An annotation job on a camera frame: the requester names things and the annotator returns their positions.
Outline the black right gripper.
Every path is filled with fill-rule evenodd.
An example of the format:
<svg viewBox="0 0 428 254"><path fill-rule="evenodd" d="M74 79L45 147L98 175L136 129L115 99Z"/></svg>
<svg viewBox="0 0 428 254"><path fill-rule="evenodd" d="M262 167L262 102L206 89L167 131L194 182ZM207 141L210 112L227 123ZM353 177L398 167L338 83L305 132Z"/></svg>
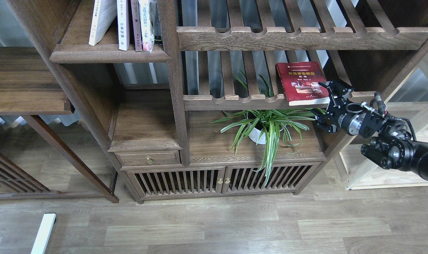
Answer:
<svg viewBox="0 0 428 254"><path fill-rule="evenodd" d="M363 108L351 102L348 97L354 89L341 79L319 82L329 93L330 102L327 110L313 109L318 128L330 134L338 132L338 128L348 135L358 135L364 119Z"/></svg>

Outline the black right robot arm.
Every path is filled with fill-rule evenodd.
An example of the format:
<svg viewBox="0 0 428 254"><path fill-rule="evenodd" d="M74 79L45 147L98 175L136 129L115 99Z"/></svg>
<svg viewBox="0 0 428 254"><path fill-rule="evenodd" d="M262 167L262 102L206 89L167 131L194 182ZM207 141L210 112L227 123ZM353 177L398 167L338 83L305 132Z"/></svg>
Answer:
<svg viewBox="0 0 428 254"><path fill-rule="evenodd" d="M412 171L428 181L428 143L416 140L411 122L397 118L376 92L370 103L354 103L348 99L354 90L338 79L320 82L328 91L329 104L326 113L313 109L317 126L328 133L339 129L348 135L370 138L363 144L361 153L383 169Z"/></svg>

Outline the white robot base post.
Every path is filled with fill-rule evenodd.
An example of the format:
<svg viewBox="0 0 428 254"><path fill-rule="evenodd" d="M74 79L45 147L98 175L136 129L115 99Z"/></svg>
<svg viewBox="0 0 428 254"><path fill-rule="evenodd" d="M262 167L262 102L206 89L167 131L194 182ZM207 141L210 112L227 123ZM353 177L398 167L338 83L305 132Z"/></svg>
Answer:
<svg viewBox="0 0 428 254"><path fill-rule="evenodd" d="M44 254L49 242L49 238L56 222L56 213L43 214L38 233L32 246L31 254Z"/></svg>

